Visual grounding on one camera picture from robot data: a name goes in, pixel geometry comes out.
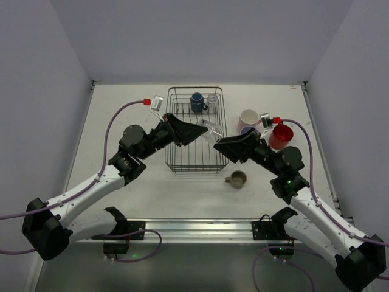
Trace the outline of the red mug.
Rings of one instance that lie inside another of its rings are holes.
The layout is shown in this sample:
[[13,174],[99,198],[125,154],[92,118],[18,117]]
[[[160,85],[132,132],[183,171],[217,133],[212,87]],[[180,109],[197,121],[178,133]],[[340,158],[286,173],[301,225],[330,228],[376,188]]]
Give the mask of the red mug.
[[290,143],[294,137],[294,132],[291,127],[281,123],[274,127],[270,138],[269,145],[276,150],[282,150]]

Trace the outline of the lavender cup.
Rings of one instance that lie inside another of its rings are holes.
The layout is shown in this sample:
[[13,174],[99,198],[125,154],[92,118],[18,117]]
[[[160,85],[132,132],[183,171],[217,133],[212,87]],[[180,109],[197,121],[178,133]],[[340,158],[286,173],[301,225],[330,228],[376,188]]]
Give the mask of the lavender cup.
[[253,130],[253,132],[257,135],[261,135],[260,131],[256,128],[256,127],[253,127],[253,126],[245,126],[245,127],[242,127],[242,129],[240,130],[240,135],[242,134],[246,134],[248,133],[249,131]]

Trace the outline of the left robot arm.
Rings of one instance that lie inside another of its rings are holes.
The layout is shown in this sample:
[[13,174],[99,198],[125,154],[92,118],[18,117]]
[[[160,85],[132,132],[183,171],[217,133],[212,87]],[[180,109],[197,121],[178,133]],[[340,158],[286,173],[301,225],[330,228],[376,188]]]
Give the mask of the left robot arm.
[[22,234],[43,260],[54,259],[75,238],[74,220],[106,195],[137,179],[146,169],[144,159],[170,144],[186,146],[207,131],[207,127],[183,122],[171,113],[163,115],[149,133],[140,125],[128,126],[117,153],[94,176],[55,198],[35,198],[27,205]]

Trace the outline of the beige mug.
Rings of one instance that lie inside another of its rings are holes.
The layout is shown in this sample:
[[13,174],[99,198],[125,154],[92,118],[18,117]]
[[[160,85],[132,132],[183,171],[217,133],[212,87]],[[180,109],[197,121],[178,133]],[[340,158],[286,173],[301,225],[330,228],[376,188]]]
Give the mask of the beige mug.
[[230,176],[225,178],[225,182],[230,184],[233,188],[240,189],[246,184],[247,175],[240,170],[235,170]]

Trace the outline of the pink mug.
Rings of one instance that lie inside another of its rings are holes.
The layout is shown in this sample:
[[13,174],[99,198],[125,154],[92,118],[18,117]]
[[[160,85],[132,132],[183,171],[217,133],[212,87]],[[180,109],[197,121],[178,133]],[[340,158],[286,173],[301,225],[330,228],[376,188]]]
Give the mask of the pink mug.
[[244,127],[255,127],[260,123],[261,117],[256,111],[245,109],[239,116],[238,131],[241,131]]

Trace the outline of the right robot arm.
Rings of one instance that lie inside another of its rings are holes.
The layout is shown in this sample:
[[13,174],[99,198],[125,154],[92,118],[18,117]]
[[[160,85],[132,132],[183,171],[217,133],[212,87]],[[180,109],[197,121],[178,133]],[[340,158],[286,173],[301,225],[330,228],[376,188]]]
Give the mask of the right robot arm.
[[297,147],[273,151],[253,131],[222,138],[213,147],[233,163],[250,159],[276,176],[272,190],[291,212],[281,230],[326,259],[349,290],[362,291],[386,270],[384,241],[354,227],[315,194],[313,181],[300,174],[304,163]]

